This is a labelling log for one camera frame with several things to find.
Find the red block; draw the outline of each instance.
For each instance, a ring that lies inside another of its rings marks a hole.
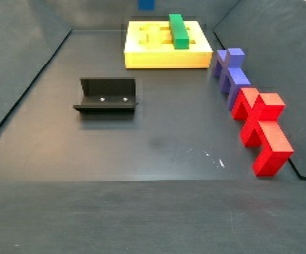
[[[253,133],[259,139],[259,145],[263,146],[252,165],[255,174],[260,177],[275,176],[293,154],[293,148],[276,121],[257,121]]]
[[[256,88],[243,88],[239,92],[237,99],[232,109],[232,118],[235,120],[245,120],[259,95]]]
[[[235,120],[245,120],[240,137],[245,147],[263,146],[253,162],[257,176],[273,176],[293,153],[276,122],[285,104],[276,93],[243,88],[232,110]]]

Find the yellow base plate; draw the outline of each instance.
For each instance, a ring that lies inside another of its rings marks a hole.
[[[185,21],[189,48],[173,47],[168,21],[130,21],[125,44],[126,68],[208,68],[212,47],[197,21]]]

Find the stacked blocks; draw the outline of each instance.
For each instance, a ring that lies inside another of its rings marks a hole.
[[[227,106],[235,120],[245,120],[240,132],[245,147],[261,146],[253,162],[255,174],[273,176],[293,154],[293,148],[277,123],[285,104],[277,93],[259,93],[243,73],[241,49],[217,50],[213,77],[220,79],[221,93],[228,93]]]
[[[189,48],[189,35],[180,14],[169,15],[169,28],[173,39],[174,49]]]
[[[255,88],[244,88],[232,110],[235,120],[245,120],[240,137],[245,147],[263,146],[253,162],[257,176],[273,176],[293,149],[277,124],[285,104],[276,93],[259,93]]]
[[[130,68],[208,68],[212,48],[197,21],[185,21],[189,48],[174,49],[169,21],[130,21],[125,66]]]
[[[154,0],[138,0],[137,2],[138,10],[153,11],[154,10]]]
[[[239,91],[243,87],[251,87],[251,82],[244,75],[241,65],[244,61],[244,51],[240,48],[217,50],[217,60],[213,69],[213,77],[219,77],[219,87],[221,93],[228,93],[227,107],[232,110]]]

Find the green block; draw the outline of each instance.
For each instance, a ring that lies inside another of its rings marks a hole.
[[[169,28],[174,49],[188,49],[190,39],[180,14],[169,14]]]

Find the gray wall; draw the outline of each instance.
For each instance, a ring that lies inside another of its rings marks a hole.
[[[214,31],[225,47],[245,49],[252,84],[287,103],[280,123],[306,176],[306,3],[243,0]]]
[[[138,11],[137,0],[44,0],[74,29],[118,30],[133,16],[181,13],[212,27],[239,0],[156,0],[154,11]]]
[[[38,0],[0,0],[0,122],[70,31]]]

